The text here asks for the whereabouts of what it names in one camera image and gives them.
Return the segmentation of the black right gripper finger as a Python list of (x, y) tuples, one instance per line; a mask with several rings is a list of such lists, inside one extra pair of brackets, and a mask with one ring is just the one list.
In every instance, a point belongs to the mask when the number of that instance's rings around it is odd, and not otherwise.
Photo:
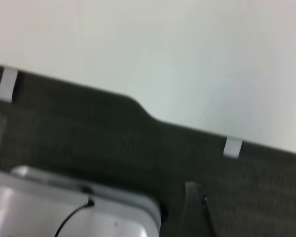
[(183, 237), (215, 237), (207, 197), (196, 182), (185, 182), (185, 199), (182, 212)]

